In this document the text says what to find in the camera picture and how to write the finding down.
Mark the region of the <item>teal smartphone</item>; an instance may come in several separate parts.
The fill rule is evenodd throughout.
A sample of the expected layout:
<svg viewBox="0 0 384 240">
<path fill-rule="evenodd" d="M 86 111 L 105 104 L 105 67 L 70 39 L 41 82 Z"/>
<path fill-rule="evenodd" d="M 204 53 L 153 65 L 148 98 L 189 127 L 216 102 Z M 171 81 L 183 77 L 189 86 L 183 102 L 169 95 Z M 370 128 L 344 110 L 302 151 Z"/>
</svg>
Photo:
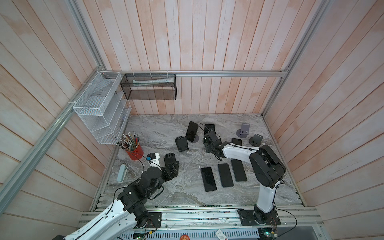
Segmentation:
<svg viewBox="0 0 384 240">
<path fill-rule="evenodd" d="M 216 125 L 215 124 L 204 124 L 204 133 L 205 135 L 210 133 L 210 132 L 214 132 L 216 129 Z"/>
</svg>

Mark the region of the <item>silver-edged smartphone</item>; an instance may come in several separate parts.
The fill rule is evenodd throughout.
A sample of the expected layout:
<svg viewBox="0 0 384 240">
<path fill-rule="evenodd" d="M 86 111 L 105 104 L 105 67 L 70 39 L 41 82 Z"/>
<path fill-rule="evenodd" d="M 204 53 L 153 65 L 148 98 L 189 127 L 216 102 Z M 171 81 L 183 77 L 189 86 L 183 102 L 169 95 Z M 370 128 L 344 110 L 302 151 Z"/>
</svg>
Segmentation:
<svg viewBox="0 0 384 240">
<path fill-rule="evenodd" d="M 242 146 L 242 140 L 237 138 L 232 138 L 232 143 L 234 145 Z"/>
</svg>

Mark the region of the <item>purple round stand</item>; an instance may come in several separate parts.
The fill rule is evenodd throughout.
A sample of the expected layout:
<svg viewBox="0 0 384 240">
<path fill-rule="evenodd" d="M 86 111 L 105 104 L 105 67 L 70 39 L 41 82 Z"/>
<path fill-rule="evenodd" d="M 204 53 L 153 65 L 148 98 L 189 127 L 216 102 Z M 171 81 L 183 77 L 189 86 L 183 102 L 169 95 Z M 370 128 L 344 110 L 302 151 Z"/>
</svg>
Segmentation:
<svg viewBox="0 0 384 240">
<path fill-rule="evenodd" d="M 250 131 L 250 124 L 242 123 L 240 129 L 237 130 L 236 135 L 241 139 L 245 139 L 248 137 L 249 131 Z"/>
</svg>

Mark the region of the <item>blue-edged smartphone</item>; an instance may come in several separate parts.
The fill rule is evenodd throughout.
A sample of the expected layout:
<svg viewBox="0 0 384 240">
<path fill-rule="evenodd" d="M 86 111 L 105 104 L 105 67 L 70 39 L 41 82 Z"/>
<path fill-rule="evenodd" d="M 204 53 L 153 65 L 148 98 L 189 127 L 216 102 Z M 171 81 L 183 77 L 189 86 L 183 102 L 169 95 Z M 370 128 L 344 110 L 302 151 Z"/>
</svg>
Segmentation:
<svg viewBox="0 0 384 240">
<path fill-rule="evenodd" d="M 219 175 L 223 188 L 233 187 L 233 178 L 230 171 L 229 164 L 218 164 Z"/>
</svg>

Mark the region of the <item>purple smartphone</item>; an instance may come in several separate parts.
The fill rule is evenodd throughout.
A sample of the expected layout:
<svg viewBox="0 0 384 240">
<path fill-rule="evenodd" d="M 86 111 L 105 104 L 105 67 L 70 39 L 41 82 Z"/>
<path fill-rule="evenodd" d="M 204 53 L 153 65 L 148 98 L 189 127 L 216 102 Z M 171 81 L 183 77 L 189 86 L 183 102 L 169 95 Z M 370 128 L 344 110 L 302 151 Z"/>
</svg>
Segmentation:
<svg viewBox="0 0 384 240">
<path fill-rule="evenodd" d="M 217 190 L 214 174 L 211 167 L 201 168 L 203 184 L 206 192 Z"/>
</svg>

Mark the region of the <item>green-edged smartphone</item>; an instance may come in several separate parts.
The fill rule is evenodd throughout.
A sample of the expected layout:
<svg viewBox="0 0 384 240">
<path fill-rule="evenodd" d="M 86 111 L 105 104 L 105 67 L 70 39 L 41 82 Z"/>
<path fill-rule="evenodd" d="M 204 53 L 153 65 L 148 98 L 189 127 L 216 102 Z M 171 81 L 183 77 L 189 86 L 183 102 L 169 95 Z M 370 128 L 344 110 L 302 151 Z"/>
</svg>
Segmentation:
<svg viewBox="0 0 384 240">
<path fill-rule="evenodd" d="M 231 164 L 233 167 L 236 181 L 237 182 L 246 182 L 248 179 L 246 176 L 243 162 L 240 160 L 232 159 Z"/>
</svg>

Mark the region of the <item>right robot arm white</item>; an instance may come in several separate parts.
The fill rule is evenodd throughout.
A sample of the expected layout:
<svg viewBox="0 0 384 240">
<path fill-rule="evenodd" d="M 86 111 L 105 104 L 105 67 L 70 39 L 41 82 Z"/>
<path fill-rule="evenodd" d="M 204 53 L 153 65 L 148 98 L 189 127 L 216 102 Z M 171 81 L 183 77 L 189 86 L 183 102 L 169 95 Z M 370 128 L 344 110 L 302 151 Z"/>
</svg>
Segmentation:
<svg viewBox="0 0 384 240">
<path fill-rule="evenodd" d="M 219 160 L 235 159 L 252 165 L 260 183 L 259 196 L 254 207 L 254 220 L 259 225 L 266 225 L 267 220 L 276 212 L 274 202 L 277 186 L 286 173 L 283 162 L 268 145 L 247 148 L 222 142 L 214 131 L 204 135 L 204 145 Z"/>
</svg>

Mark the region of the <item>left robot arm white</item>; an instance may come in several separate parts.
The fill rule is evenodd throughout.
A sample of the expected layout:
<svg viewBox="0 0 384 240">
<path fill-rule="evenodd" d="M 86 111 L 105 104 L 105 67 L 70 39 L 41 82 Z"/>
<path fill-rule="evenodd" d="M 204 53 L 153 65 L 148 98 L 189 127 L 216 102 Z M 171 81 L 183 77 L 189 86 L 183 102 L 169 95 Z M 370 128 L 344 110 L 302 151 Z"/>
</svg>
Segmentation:
<svg viewBox="0 0 384 240">
<path fill-rule="evenodd" d="M 141 176 L 123 188 L 114 201 L 100 214 L 79 230 L 67 236 L 58 235 L 55 240 L 113 240 L 125 231 L 142 228 L 149 219 L 145 204 L 154 200 L 163 190 L 163 184 L 177 177 L 179 161 L 174 153 L 164 157 L 165 165 L 160 166 L 158 153 L 148 154 L 150 167 Z"/>
</svg>

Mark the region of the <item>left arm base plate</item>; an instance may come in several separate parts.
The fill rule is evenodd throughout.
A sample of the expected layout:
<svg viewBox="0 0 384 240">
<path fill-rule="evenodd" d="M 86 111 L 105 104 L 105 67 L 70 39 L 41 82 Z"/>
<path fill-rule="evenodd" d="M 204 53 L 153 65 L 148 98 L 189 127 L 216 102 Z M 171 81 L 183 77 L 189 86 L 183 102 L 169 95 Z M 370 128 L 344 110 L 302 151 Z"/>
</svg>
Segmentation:
<svg viewBox="0 0 384 240">
<path fill-rule="evenodd" d="M 145 219 L 145 225 L 143 228 L 159 229 L 162 224 L 162 213 L 160 212 L 149 212 Z"/>
</svg>

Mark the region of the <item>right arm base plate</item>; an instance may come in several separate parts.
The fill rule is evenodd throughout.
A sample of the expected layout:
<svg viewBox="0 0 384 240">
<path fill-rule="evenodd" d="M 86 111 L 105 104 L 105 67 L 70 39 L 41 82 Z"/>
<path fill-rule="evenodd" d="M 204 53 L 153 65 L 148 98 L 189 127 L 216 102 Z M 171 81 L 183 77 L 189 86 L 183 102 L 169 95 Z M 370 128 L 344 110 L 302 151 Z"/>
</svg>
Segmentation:
<svg viewBox="0 0 384 240">
<path fill-rule="evenodd" d="M 279 226 L 281 225 L 280 217 L 275 208 L 269 213 L 264 213 L 259 210 L 238 209 L 237 213 L 240 216 L 242 226 Z"/>
</svg>

